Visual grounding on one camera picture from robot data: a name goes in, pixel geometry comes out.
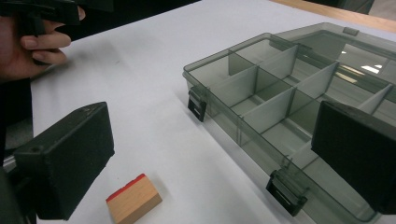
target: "latch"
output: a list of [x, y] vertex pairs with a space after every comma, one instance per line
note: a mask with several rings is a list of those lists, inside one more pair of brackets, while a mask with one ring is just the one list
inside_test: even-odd
[[292, 215], [296, 216], [308, 201], [305, 196], [294, 194], [273, 171], [270, 175], [266, 189], [276, 198], [276, 200]]
[[199, 94], [197, 94], [193, 88], [189, 91], [189, 104], [188, 108], [201, 122], [204, 121], [206, 112], [206, 102], [202, 100]]

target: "human hand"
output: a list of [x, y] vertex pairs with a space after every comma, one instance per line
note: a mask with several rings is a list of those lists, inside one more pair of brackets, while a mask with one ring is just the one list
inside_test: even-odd
[[[80, 7], [78, 14], [80, 20], [85, 18], [85, 12]], [[69, 46], [71, 39], [55, 31], [62, 25], [55, 21], [44, 21], [45, 35], [19, 37], [15, 18], [0, 17], [0, 83], [33, 77], [50, 64], [65, 63], [66, 56], [60, 48]], [[37, 65], [33, 59], [47, 65]]]

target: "white table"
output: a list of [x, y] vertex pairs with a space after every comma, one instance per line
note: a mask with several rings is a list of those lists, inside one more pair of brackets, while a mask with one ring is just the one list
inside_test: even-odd
[[263, 188], [268, 175], [214, 121], [193, 116], [182, 68], [255, 35], [324, 21], [396, 41], [396, 34], [266, 0], [203, 0], [64, 49], [69, 63], [32, 83], [35, 135], [76, 108], [106, 101], [116, 151], [68, 223], [112, 223], [105, 199], [142, 173], [163, 202], [137, 223], [312, 223], [277, 203]]

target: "red edge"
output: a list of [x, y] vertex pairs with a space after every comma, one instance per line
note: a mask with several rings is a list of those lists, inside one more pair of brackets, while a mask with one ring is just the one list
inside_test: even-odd
[[110, 196], [108, 196], [108, 198], [106, 199], [106, 202], [110, 202], [112, 199], [114, 199], [115, 197], [119, 196], [121, 193], [123, 193], [126, 189], [128, 189], [129, 187], [131, 187], [133, 184], [135, 184], [137, 181], [141, 180], [142, 178], [144, 178], [146, 175], [145, 174], [141, 174], [140, 176], [138, 176], [135, 180], [132, 180], [131, 182], [129, 182], [128, 184], [126, 184], [123, 188], [117, 190], [116, 192], [114, 192], [113, 194], [111, 194]]

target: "plastic storage box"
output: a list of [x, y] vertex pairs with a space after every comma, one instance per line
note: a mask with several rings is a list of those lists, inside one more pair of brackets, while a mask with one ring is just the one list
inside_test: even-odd
[[189, 109], [210, 116], [271, 176], [292, 214], [318, 223], [373, 223], [376, 212], [311, 150], [321, 101], [396, 126], [396, 43], [321, 23], [263, 34], [184, 67]]

